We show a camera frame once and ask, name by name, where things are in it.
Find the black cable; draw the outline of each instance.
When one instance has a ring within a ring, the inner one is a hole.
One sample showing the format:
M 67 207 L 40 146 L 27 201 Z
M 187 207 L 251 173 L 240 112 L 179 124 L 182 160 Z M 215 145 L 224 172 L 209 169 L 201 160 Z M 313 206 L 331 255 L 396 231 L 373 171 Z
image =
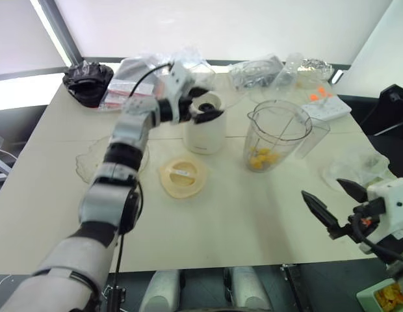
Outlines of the black cable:
M 142 185 L 139 180 L 138 180 L 138 188 L 139 188 L 139 192 L 141 193 L 141 204 L 139 207 L 139 215 L 138 215 L 138 218 L 139 218 L 142 213 L 142 208 L 144 207 L 144 192 L 142 191 Z
M 121 266 L 121 258 L 122 258 L 122 250 L 124 248 L 124 235 L 121 235 L 121 243 L 119 245 L 119 253 L 118 253 L 118 261 L 116 262 L 116 270 L 113 276 L 113 288 L 115 289 L 116 286 L 118 285 L 118 275 L 119 275 L 119 269 Z
M 374 136 L 377 137 L 378 135 L 382 135 L 382 134 L 384 134 L 386 132 L 389 132 L 390 130 L 393 130 L 393 129 L 396 129 L 396 128 L 400 127 L 401 125 L 403 125 L 403 122 L 396 123 L 395 125 L 392 125 L 391 127 L 388 127 L 388 128 L 386 128 L 386 129 L 384 129 L 382 131 L 379 131 L 378 133 L 375 133 Z
M 382 246 L 378 246 L 377 244 L 371 242 L 369 239 L 367 239 L 361 232 L 359 228 L 359 222 L 362 218 L 362 215 L 360 213 L 357 213 L 354 215 L 352 219 L 352 229 L 353 233 L 356 235 L 358 239 L 360 239 L 362 242 L 364 242 L 366 245 L 370 246 L 373 250 L 376 250 L 380 254 L 388 255 L 389 257 L 395 258 L 396 260 L 402 261 L 403 262 L 403 255 L 400 255 L 399 253 L 393 252 L 392 250 L 389 250 L 387 248 L 384 248 Z
M 142 191 L 142 185 L 141 182 L 138 180 L 138 188 L 139 191 L 141 193 L 141 202 L 140 202 L 140 209 L 139 209 L 139 215 L 137 216 L 137 218 L 139 218 L 139 216 L 141 215 L 142 212 L 142 208 L 144 206 L 144 192 Z M 121 242 L 119 244 L 119 253 L 118 253 L 118 260 L 116 262 L 116 269 L 115 269 L 115 273 L 114 273 L 114 277 L 113 277 L 113 288 L 115 289 L 116 286 L 118 285 L 118 275 L 119 275 L 119 270 L 121 267 L 121 259 L 122 259 L 122 251 L 124 249 L 124 235 L 121 235 Z
M 364 119 L 362 119 L 361 122 L 359 122 L 359 126 L 362 126 L 368 119 L 369 117 L 371 117 L 371 115 L 373 114 L 373 112 L 378 108 L 378 104 L 379 104 L 379 100 L 378 102 L 375 104 L 375 106 L 373 107 L 373 109 L 370 110 L 370 112 L 368 113 L 368 115 L 366 115 L 364 117 Z
M 131 93 L 128 95 L 128 97 L 130 98 L 130 97 L 135 93 L 135 91 L 136 91 L 137 88 L 138 88 L 138 85 L 139 85 L 146 77 L 148 77 L 148 76 L 151 75 L 153 72 L 155 72 L 155 71 L 157 71 L 157 70 L 160 70 L 161 68 L 164 68 L 164 67 L 169 67 L 169 68 L 171 69 L 171 67 L 173 67 L 173 64 L 172 64 L 172 63 L 166 63 L 166 64 L 157 66 L 157 67 L 153 68 L 152 70 L 148 71 L 145 75 L 143 75 L 143 76 L 136 82 L 135 86 L 132 88 Z

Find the white container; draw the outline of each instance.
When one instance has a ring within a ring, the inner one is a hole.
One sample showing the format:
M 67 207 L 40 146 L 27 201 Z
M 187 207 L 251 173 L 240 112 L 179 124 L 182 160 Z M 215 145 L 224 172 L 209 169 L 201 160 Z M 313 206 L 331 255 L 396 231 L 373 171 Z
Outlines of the white container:
M 392 278 L 385 279 L 372 287 L 366 288 L 356 294 L 356 298 L 359 301 L 362 309 L 365 312 L 383 312 L 384 310 L 376 300 L 375 293 L 381 289 L 394 284 L 395 281 Z M 393 311 L 403 312 L 403 305 L 399 305 Z
M 208 92 L 193 100 L 192 110 L 201 114 L 199 108 L 210 104 L 215 109 L 224 110 L 218 94 Z M 199 154 L 216 153 L 223 145 L 226 134 L 226 111 L 218 118 L 205 123 L 195 124 L 192 120 L 184 124 L 184 144 L 190 151 Z

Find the clear plastic wrap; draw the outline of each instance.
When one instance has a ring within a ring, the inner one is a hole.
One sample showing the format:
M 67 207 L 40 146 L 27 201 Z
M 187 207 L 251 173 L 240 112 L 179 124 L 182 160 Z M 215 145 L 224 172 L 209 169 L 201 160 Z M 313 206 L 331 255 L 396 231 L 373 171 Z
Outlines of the clear plastic wrap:
M 194 48 L 184 48 L 171 55 L 145 54 L 136 58 L 122 60 L 118 71 L 114 74 L 108 88 L 99 105 L 99 111 L 121 110 L 129 93 L 137 81 L 153 68 L 180 60 L 184 67 L 190 70 L 196 80 L 197 86 L 213 89 L 215 71 L 206 60 Z M 168 74 L 168 69 L 160 69 L 149 75 L 139 84 L 134 96 L 159 97 L 164 90 L 163 76 Z
M 296 88 L 298 78 L 298 68 L 303 61 L 301 53 L 291 53 L 287 57 L 284 67 L 279 71 L 274 80 L 267 86 L 257 88 L 251 92 L 251 100 L 256 103 L 268 101 L 271 99 L 289 99 L 293 90 Z
M 352 146 L 336 157 L 323 171 L 323 178 L 335 190 L 342 191 L 336 179 L 355 181 L 363 187 L 383 179 L 394 179 L 388 169 L 389 159 L 372 148 Z
M 231 65 L 229 67 L 229 74 L 233 86 L 237 90 L 243 90 L 256 86 L 269 86 L 282 68 L 283 64 L 279 58 L 273 54 L 269 54 L 257 60 L 249 60 Z

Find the power strip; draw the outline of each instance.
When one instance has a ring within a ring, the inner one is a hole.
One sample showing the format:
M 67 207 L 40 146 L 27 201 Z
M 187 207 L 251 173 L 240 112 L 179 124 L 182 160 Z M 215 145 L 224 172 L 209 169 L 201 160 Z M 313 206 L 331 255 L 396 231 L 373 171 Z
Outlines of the power strip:
M 347 115 L 352 109 L 338 96 L 327 97 L 301 106 L 312 118 L 328 121 Z

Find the blender lid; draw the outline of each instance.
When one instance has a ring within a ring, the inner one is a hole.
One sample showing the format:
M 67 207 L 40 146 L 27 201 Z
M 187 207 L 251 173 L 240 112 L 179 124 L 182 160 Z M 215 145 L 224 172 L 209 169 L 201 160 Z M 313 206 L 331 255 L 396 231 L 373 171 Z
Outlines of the blender lid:
M 159 171 L 162 186 L 174 198 L 188 198 L 199 193 L 207 180 L 206 166 L 187 156 L 172 159 Z

